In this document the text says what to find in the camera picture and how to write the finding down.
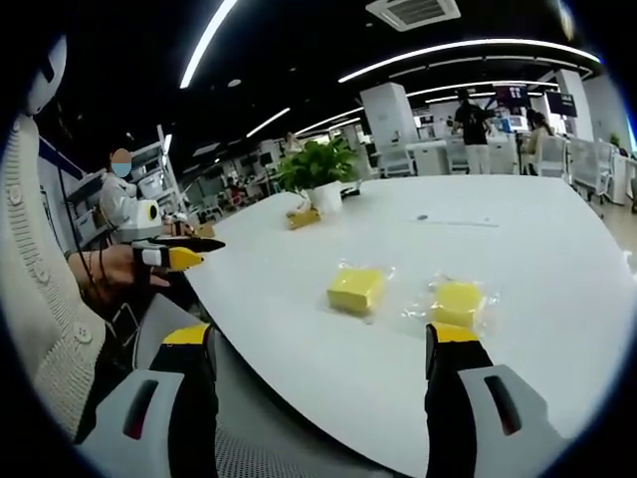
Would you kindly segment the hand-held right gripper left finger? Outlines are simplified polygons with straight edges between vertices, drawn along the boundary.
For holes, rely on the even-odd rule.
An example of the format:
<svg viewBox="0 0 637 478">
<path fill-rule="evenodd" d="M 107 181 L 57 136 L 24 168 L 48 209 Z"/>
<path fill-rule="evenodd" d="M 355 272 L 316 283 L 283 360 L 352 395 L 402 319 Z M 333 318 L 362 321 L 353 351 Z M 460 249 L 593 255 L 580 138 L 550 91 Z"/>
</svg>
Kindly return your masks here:
<svg viewBox="0 0 637 478">
<path fill-rule="evenodd" d="M 218 475 L 213 338 L 209 324 L 174 331 L 97 401 L 78 449 L 99 477 Z"/>
</svg>

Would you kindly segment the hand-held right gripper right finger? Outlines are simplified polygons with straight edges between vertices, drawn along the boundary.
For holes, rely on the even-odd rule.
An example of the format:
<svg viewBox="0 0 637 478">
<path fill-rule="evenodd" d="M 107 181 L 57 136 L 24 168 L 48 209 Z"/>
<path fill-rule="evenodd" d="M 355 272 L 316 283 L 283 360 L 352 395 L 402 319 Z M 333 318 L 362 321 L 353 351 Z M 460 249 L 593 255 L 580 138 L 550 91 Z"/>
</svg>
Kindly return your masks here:
<svg viewBox="0 0 637 478">
<path fill-rule="evenodd" d="M 566 448 L 547 403 L 469 329 L 426 327 L 429 477 L 537 477 Z"/>
</svg>

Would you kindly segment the person's left hand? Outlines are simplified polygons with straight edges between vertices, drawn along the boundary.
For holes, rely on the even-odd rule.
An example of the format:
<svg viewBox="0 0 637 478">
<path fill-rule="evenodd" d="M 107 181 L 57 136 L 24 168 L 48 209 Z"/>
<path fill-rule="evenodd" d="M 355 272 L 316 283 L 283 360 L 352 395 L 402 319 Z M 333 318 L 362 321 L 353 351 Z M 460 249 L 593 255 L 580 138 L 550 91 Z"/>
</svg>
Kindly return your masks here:
<svg viewBox="0 0 637 478">
<path fill-rule="evenodd" d="M 134 260 L 132 248 L 128 245 L 69 252 L 66 261 L 80 290 L 104 302 L 109 302 L 133 285 Z"/>
</svg>

